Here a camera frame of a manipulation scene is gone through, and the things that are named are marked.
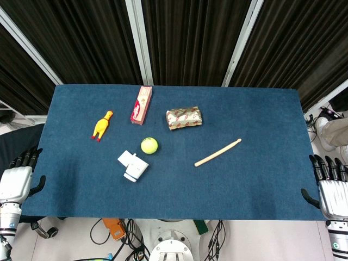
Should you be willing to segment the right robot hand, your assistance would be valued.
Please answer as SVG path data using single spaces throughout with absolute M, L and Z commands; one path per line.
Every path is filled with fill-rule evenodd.
M 321 210 L 328 220 L 347 221 L 347 166 L 339 158 L 314 154 L 309 156 L 318 187 L 319 198 L 312 198 L 308 191 L 301 189 L 307 203 Z

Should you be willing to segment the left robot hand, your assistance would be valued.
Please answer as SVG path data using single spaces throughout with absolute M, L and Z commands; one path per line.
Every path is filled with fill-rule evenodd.
M 39 193 L 45 186 L 42 175 L 37 186 L 32 187 L 33 173 L 42 149 L 34 146 L 10 162 L 1 176 L 1 206 L 21 205 L 27 198 Z

